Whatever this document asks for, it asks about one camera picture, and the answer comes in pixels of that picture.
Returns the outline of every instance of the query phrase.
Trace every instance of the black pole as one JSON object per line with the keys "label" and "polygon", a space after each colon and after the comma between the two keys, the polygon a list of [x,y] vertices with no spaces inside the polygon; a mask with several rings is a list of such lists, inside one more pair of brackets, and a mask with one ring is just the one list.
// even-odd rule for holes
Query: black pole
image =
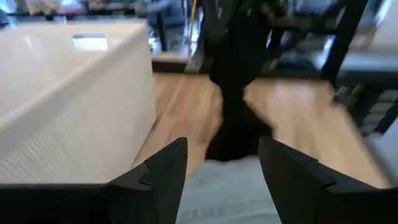
{"label": "black pole", "polygon": [[323,65],[320,77],[321,79],[329,80],[333,86],[335,86],[337,74],[346,57],[367,3],[368,0],[346,2],[343,17],[337,26],[336,37],[331,46],[328,59]]}
{"label": "black pole", "polygon": [[159,39],[160,39],[160,43],[162,44],[162,51],[163,52],[168,51],[166,31],[165,31],[165,27],[164,27],[164,20],[163,20],[162,12],[158,12],[156,14],[156,25],[159,30]]}

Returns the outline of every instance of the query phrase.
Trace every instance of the perforated white surface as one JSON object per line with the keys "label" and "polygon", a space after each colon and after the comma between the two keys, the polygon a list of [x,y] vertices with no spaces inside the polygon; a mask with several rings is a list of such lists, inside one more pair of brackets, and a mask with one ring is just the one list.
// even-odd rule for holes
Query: perforated white surface
{"label": "perforated white surface", "polygon": [[0,182],[128,170],[156,117],[145,22],[18,27],[0,32],[0,53]]}

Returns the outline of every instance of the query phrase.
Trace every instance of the black pants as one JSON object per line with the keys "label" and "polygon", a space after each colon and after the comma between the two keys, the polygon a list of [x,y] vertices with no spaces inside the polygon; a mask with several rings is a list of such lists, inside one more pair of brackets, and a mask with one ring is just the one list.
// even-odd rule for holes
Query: black pants
{"label": "black pants", "polygon": [[243,100],[264,63],[269,29],[256,10],[240,12],[220,43],[210,79],[222,92],[223,123],[208,147],[207,159],[229,161],[256,154],[260,135],[272,135],[272,127],[258,118]]}
{"label": "black pants", "polygon": [[268,50],[271,50],[271,51],[279,50],[283,34],[284,34],[284,31],[282,31],[282,30],[273,30],[272,31],[271,41],[269,42]]}

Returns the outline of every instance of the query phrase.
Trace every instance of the wooden floor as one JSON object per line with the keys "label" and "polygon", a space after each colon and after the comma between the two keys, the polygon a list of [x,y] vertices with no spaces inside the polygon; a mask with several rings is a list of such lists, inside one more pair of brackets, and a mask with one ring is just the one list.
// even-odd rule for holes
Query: wooden floor
{"label": "wooden floor", "polygon": [[[158,119],[133,167],[180,136],[188,138],[187,175],[203,163],[220,123],[220,95],[208,77],[156,75]],[[259,80],[246,99],[276,128],[276,139],[375,187],[389,184],[326,82]]]}

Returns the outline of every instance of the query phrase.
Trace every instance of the wall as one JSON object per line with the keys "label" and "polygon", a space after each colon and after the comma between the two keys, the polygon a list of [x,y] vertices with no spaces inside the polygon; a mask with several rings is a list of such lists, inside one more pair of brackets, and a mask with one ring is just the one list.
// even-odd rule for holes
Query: wall
{"label": "wall", "polygon": [[378,15],[380,24],[372,48],[398,50],[397,14],[398,0],[385,0]]}

